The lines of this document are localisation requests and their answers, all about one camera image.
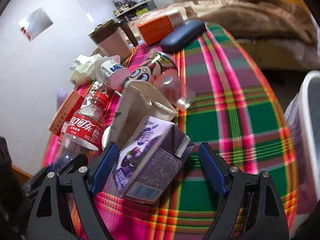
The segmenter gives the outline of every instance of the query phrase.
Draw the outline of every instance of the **cartoon eyes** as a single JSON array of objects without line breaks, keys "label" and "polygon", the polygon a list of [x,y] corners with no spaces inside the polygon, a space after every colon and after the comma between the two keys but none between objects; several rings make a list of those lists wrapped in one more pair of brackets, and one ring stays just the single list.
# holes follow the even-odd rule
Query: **cartoon eyes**
[{"label": "cartoon eyes", "polygon": [[136,77],[138,74],[140,73],[140,70],[139,69],[136,69],[135,71],[133,71],[130,75],[131,78],[134,78]]},{"label": "cartoon eyes", "polygon": [[141,80],[141,81],[148,81],[148,79],[149,79],[149,75],[146,73],[143,73],[138,77],[138,80]]}]

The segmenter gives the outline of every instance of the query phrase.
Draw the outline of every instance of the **wooden floor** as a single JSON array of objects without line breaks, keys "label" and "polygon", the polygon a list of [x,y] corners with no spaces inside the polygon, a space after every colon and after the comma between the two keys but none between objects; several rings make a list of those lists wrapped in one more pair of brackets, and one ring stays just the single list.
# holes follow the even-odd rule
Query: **wooden floor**
[{"label": "wooden floor", "polygon": [[25,184],[28,181],[28,179],[30,179],[32,177],[31,174],[23,171],[22,169],[19,169],[18,167],[14,166],[14,165],[11,165],[11,166],[12,166],[12,173],[17,178],[20,185]]}]

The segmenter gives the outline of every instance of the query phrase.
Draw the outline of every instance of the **plastic bottle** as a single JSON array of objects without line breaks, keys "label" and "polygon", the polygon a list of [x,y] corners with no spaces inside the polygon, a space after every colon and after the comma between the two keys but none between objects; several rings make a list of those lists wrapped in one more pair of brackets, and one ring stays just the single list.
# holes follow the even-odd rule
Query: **plastic bottle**
[{"label": "plastic bottle", "polygon": [[75,112],[62,138],[52,171],[58,172],[78,154],[87,155],[92,150],[102,152],[103,110],[107,101],[105,94],[96,93],[90,105]]},{"label": "plastic bottle", "polygon": [[196,94],[179,79],[177,71],[173,68],[164,71],[153,86],[180,111],[186,111],[195,100]]}]

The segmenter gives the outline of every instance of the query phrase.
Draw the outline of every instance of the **cup handle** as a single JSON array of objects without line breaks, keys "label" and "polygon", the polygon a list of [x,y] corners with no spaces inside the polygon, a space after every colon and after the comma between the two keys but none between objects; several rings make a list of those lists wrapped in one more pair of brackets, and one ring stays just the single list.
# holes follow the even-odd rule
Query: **cup handle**
[{"label": "cup handle", "polygon": [[129,40],[131,41],[132,45],[137,47],[138,41],[137,41],[136,37],[134,36],[132,30],[130,29],[128,23],[126,22],[126,20],[120,20],[116,23],[116,25],[124,31],[125,35],[127,35]]}]

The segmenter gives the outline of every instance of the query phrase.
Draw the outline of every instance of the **grape juice carton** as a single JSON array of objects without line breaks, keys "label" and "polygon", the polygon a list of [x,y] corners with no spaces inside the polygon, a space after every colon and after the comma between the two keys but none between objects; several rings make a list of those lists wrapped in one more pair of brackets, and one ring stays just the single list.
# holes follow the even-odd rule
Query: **grape juice carton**
[{"label": "grape juice carton", "polygon": [[174,123],[145,115],[114,166],[114,181],[120,195],[142,203],[156,202],[193,146]]}]

